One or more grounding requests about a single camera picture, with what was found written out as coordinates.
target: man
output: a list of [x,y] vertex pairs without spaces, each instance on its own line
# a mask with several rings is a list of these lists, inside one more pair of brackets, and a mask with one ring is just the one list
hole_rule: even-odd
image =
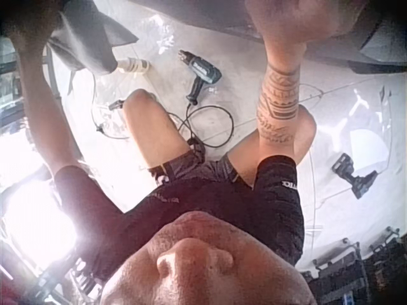
[[74,159],[43,76],[56,4],[48,0],[40,17],[10,18],[32,136],[75,223],[86,270],[107,282],[103,304],[315,304],[293,267],[304,240],[296,164],[315,136],[298,105],[300,65],[306,42],[337,34],[343,19],[336,1],[246,6],[268,58],[258,129],[220,161],[202,163],[163,107],[136,90],[124,103],[128,129],[151,173],[169,182],[124,215]]

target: hand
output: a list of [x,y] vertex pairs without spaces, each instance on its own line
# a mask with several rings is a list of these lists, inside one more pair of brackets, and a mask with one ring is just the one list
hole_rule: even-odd
[[43,52],[56,28],[60,0],[28,1],[4,21],[4,32],[18,53]]
[[283,46],[350,31],[368,0],[245,0],[265,42]]

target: concrete floor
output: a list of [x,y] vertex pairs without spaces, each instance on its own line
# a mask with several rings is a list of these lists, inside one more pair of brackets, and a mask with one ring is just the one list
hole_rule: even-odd
[[[184,116],[194,74],[177,59],[188,50],[218,67],[223,78],[202,94],[201,105],[221,105],[235,119],[229,144],[209,149],[208,158],[219,158],[256,127],[256,104],[266,57],[259,43],[218,32],[197,29],[170,20],[133,3],[95,1],[101,12],[113,17],[139,37],[137,44],[114,49],[117,59],[149,60],[145,76],[119,71],[96,77],[76,74],[68,95],[69,71],[58,58],[55,70],[64,109],[74,136],[106,194],[123,211],[130,210],[155,184],[140,162],[132,140],[112,140],[95,131],[91,110],[98,123],[115,137],[127,135],[121,113],[105,110],[137,88],[158,97],[170,112]],[[360,241],[362,254],[387,226],[406,232],[406,75],[357,75],[350,69],[306,60],[301,71],[301,103],[314,115],[315,142],[298,167],[298,187],[305,217],[304,255],[297,268],[308,269],[318,258],[340,245],[342,238]],[[230,131],[227,115],[207,111],[193,119],[201,139],[223,142]],[[350,185],[331,171],[341,153],[355,162],[355,175],[372,170],[381,174],[370,191],[357,200]]]

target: arm tattoo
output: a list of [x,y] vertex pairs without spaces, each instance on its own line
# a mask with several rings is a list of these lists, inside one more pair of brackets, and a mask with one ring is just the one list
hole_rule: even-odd
[[267,67],[258,105],[261,137],[273,144],[293,141],[292,122],[298,113],[300,70],[283,73]]

